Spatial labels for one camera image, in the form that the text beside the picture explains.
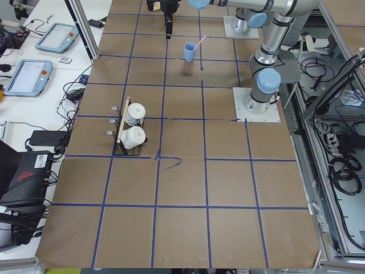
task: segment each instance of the plastic cup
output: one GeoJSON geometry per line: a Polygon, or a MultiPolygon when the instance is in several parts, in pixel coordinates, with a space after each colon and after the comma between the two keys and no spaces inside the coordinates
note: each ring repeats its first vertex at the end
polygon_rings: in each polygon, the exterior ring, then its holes
{"type": "Polygon", "coordinates": [[[195,53],[196,53],[196,50],[194,50],[195,46],[196,45],[192,42],[186,43],[184,45],[185,61],[187,61],[187,62],[194,61],[195,53]]]}

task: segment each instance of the straw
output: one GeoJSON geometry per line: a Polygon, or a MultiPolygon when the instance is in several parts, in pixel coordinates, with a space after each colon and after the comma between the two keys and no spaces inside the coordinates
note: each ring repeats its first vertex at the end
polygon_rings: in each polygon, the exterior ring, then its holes
{"type": "Polygon", "coordinates": [[[204,35],[203,38],[201,38],[201,40],[199,41],[198,44],[196,44],[195,48],[193,50],[196,50],[198,48],[198,46],[200,45],[201,42],[203,42],[203,40],[205,39],[206,35],[204,35]]]}

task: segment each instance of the metal plate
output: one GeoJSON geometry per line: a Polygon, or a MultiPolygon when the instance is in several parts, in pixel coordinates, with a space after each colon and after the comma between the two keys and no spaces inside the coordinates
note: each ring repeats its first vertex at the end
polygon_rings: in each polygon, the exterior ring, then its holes
{"type": "Polygon", "coordinates": [[[249,29],[247,33],[236,33],[231,27],[231,24],[234,19],[235,16],[223,16],[224,31],[227,38],[250,39],[250,40],[258,40],[260,38],[257,29],[249,29]]]}
{"type": "Polygon", "coordinates": [[[276,104],[271,104],[267,112],[261,115],[249,112],[244,106],[244,98],[251,92],[252,88],[234,87],[234,106],[236,108],[236,118],[238,122],[262,122],[280,123],[280,116],[276,104]]]}

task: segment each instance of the table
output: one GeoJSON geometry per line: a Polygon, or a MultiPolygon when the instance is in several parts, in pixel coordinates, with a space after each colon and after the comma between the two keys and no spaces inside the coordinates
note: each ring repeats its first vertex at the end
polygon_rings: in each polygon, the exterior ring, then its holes
{"type": "MultiPolygon", "coordinates": [[[[111,0],[87,0],[82,1],[82,4],[84,5],[84,10],[88,18],[100,19],[107,15],[111,0]]],[[[72,24],[66,4],[63,1],[57,0],[40,0],[25,24],[35,18],[45,21],[46,17],[52,13],[54,14],[54,17],[51,18],[50,24],[53,22],[72,24]]],[[[99,43],[102,30],[93,28],[92,32],[97,43],[99,43]]],[[[0,63],[15,65],[12,67],[11,71],[1,74],[11,76],[16,69],[17,63],[21,59],[48,59],[53,63],[53,71],[50,75],[49,82],[44,91],[35,98],[6,96],[0,103],[0,118],[1,120],[11,122],[26,122],[35,126],[44,127],[48,130],[57,130],[65,123],[64,119],[56,114],[56,108],[64,95],[62,89],[63,85],[67,82],[73,82],[83,70],[91,65],[91,62],[80,38],[78,38],[71,48],[64,53],[66,56],[73,59],[69,65],[57,62],[60,56],[63,55],[37,50],[34,45],[38,39],[39,38],[36,37],[36,35],[33,36],[31,34],[20,50],[14,50],[9,56],[0,58],[0,63]]],[[[0,78],[0,84],[6,86],[8,82],[8,79],[0,78]]],[[[73,86],[73,88],[79,87],[84,86],[81,84],[73,86]]],[[[67,102],[64,105],[68,110],[75,109],[76,107],[67,102]]],[[[7,144],[17,151],[25,151],[25,140],[31,136],[33,130],[39,129],[30,127],[26,124],[10,124],[9,126],[10,131],[7,138],[7,144]]],[[[51,150],[52,148],[37,147],[37,149],[51,150]]],[[[58,161],[53,164],[52,170],[58,172],[60,163],[61,161],[58,161]]],[[[46,197],[51,199],[54,190],[55,186],[49,187],[47,189],[46,197]]],[[[9,251],[2,252],[0,253],[0,260],[34,257],[39,241],[40,238],[34,238],[28,245],[22,245],[9,251]]]]}
{"type": "MultiPolygon", "coordinates": [[[[81,3],[84,7],[87,19],[99,20],[108,14],[111,0],[83,0],[81,3]]],[[[27,25],[32,19],[41,19],[43,21],[47,21],[47,17],[49,17],[51,14],[54,14],[54,16],[50,18],[49,24],[45,24],[40,27],[40,31],[47,31],[53,23],[65,23],[70,25],[74,24],[64,1],[40,0],[36,6],[36,9],[34,9],[25,22],[25,25],[27,25]]],[[[35,21],[33,24],[27,27],[31,30],[34,30],[41,24],[41,22],[35,21]]],[[[103,29],[92,27],[91,30],[96,43],[99,44],[103,29]]],[[[72,70],[84,70],[86,67],[91,65],[90,59],[86,53],[80,36],[76,38],[75,42],[63,54],[37,50],[34,46],[39,41],[39,39],[40,36],[30,33],[21,49],[13,50],[13,53],[10,55],[2,57],[1,62],[13,65],[17,64],[21,59],[48,59],[52,61],[54,68],[72,70]],[[61,56],[72,58],[72,62],[70,64],[58,62],[61,56]]],[[[11,49],[6,50],[4,55],[10,53],[11,51],[11,49]]]]}
{"type": "Polygon", "coordinates": [[[113,1],[36,253],[44,266],[313,267],[318,243],[282,111],[281,123],[235,120],[232,87],[252,86],[261,41],[225,39],[228,9],[209,10],[182,2],[166,41],[161,13],[113,1]],[[179,59],[203,35],[196,60],[179,59]],[[147,110],[149,141],[133,158],[113,155],[106,135],[126,96],[147,110]]]}

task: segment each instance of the white cup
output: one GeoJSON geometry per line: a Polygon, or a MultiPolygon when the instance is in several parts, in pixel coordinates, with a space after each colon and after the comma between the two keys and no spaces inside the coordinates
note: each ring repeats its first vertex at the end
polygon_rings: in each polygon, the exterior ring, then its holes
{"type": "Polygon", "coordinates": [[[121,133],[121,141],[126,149],[134,148],[143,144],[146,140],[146,134],[141,127],[131,127],[127,130],[123,130],[121,133]]]}
{"type": "Polygon", "coordinates": [[[130,104],[127,110],[127,115],[125,116],[125,122],[131,126],[137,126],[137,121],[143,123],[143,118],[146,115],[146,109],[144,106],[138,103],[130,104]]]}

